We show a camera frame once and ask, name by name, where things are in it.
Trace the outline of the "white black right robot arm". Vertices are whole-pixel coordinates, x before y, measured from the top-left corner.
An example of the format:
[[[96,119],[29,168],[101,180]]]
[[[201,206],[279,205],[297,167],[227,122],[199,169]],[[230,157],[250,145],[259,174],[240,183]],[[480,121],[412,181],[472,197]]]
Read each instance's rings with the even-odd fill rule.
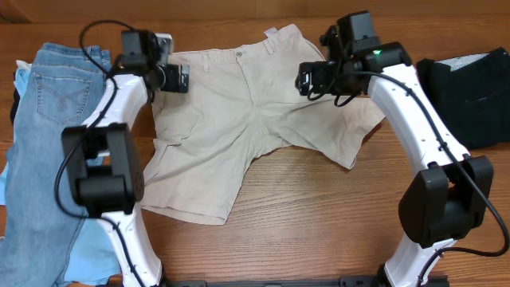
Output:
[[[329,43],[328,48],[328,60],[300,64],[300,94],[344,96],[335,102],[341,106],[365,92],[389,120],[414,170],[398,204],[404,235],[393,256],[375,275],[341,277],[339,285],[449,285],[446,277],[431,277],[430,271],[447,252],[475,252],[457,242],[494,210],[488,200],[492,164],[484,156],[472,157],[449,132],[400,43],[362,49]]]

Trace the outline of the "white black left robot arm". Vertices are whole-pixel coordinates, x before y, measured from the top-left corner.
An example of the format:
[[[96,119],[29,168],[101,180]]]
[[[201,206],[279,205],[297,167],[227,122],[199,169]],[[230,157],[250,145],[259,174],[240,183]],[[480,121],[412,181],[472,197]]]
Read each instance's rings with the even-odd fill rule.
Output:
[[[159,64],[154,70],[109,77],[100,103],[80,126],[65,128],[61,141],[75,204],[86,208],[108,236],[124,286],[164,286],[163,263],[156,256],[141,215],[143,168],[131,129],[139,110],[154,97],[146,82],[164,92],[186,93],[188,65]]]

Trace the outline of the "beige cotton shorts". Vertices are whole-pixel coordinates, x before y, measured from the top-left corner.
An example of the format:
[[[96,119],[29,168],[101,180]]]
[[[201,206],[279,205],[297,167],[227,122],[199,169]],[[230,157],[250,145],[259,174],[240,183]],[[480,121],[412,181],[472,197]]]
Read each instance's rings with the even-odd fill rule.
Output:
[[[290,145],[352,168],[384,115],[367,98],[337,108],[301,96],[299,65],[322,58],[295,25],[269,29],[256,44],[174,54],[171,63],[190,67],[190,87],[153,102],[155,154],[144,171],[143,209],[222,225],[252,161]]]

